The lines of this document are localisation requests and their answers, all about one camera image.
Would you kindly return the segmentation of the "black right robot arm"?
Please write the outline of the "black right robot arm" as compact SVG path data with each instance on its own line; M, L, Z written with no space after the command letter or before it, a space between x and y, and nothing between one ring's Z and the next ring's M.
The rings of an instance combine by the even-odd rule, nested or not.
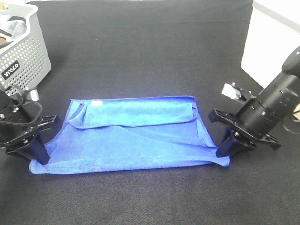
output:
M209 113L211 122L226 127L218 158L254 150L257 143L279 149L282 144L270 131L285 117L292 117L300 103L300 49L291 52L281 72L257 96L233 83L224 84L222 95L243 106L234 114L217 109Z

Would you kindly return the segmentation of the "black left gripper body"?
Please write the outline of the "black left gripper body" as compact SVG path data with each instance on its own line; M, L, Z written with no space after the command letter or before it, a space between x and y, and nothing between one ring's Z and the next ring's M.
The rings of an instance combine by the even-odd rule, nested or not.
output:
M61 129L57 115L41 116L40 103L5 103L0 111L0 148L8 155L31 155L34 135Z

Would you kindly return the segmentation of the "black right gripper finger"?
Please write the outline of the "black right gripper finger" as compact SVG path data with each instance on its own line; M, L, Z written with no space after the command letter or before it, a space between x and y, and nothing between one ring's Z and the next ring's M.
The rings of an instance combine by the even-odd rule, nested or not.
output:
M236 153L248 150L246 138L231 128L226 128L216 156L218 158L232 156Z

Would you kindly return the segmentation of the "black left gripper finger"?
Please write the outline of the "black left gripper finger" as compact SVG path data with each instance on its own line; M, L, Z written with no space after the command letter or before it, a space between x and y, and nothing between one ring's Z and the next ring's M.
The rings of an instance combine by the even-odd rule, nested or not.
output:
M33 136L30 142L30 150L32 157L42 165L49 162L49 154L45 148L45 143L41 133Z

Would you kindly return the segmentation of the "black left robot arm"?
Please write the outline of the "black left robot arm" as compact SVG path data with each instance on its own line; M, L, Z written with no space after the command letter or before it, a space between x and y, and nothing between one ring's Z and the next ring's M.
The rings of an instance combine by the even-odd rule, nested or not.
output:
M27 100L20 94L8 96L0 92L0 148L8 155L36 160L42 165L50 156L42 133L61 129L57 115L41 116L43 108L38 102Z

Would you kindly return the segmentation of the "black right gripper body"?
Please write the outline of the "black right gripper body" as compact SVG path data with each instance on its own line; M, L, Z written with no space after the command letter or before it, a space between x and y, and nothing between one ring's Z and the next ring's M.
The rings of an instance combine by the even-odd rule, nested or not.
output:
M263 108L256 98L248 100L235 114L217 109L211 110L209 120L231 128L244 136L248 142L248 150L256 148L257 143L270 146L273 150L281 147L280 141L269 134L280 119Z

